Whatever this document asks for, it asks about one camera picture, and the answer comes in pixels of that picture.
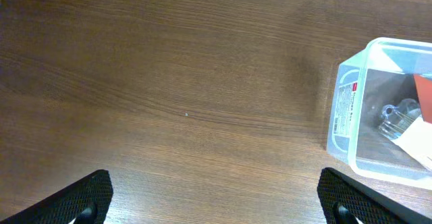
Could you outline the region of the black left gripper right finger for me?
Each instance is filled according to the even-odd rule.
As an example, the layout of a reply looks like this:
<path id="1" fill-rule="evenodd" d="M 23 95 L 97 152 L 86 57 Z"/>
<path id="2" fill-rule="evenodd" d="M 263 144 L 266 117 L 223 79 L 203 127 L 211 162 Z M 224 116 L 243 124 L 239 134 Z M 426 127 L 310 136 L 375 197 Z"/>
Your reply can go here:
<path id="1" fill-rule="evenodd" d="M 317 194 L 328 223 L 431 224 L 430 218 L 331 167 L 321 170 Z"/>

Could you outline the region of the orange scraper with wooden handle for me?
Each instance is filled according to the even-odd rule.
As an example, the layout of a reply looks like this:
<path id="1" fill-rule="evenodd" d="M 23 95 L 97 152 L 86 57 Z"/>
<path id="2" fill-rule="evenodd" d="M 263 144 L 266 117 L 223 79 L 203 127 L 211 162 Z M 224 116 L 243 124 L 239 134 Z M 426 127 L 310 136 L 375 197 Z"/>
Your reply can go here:
<path id="1" fill-rule="evenodd" d="M 423 121 L 432 123 L 432 81 L 421 75 L 414 75 Z"/>

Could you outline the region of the clear box of coloured bits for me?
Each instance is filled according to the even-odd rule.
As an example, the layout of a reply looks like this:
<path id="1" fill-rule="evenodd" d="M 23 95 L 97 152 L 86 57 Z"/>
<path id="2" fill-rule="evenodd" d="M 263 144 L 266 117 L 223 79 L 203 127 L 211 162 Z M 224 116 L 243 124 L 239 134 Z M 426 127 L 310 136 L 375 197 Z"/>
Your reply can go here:
<path id="1" fill-rule="evenodd" d="M 405 153 L 431 170 L 431 124 L 423 121 L 420 105 L 403 99 L 398 105 L 385 105 L 379 132 Z"/>

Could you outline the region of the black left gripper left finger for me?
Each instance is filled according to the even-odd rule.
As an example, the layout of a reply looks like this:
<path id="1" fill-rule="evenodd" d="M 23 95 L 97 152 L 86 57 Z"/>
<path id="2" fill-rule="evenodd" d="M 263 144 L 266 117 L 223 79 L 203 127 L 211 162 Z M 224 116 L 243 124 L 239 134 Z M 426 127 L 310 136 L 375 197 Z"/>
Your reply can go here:
<path id="1" fill-rule="evenodd" d="M 112 197 L 109 172 L 99 169 L 1 222 L 103 224 Z"/>

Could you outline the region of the clear plastic container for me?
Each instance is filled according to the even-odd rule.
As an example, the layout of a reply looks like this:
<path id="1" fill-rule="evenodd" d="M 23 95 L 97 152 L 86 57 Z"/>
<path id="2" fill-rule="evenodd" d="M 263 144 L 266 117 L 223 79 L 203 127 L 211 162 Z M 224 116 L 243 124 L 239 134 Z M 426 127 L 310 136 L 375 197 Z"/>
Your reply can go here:
<path id="1" fill-rule="evenodd" d="M 337 71 L 327 152 L 363 177 L 431 189 L 431 44 L 376 38 Z"/>

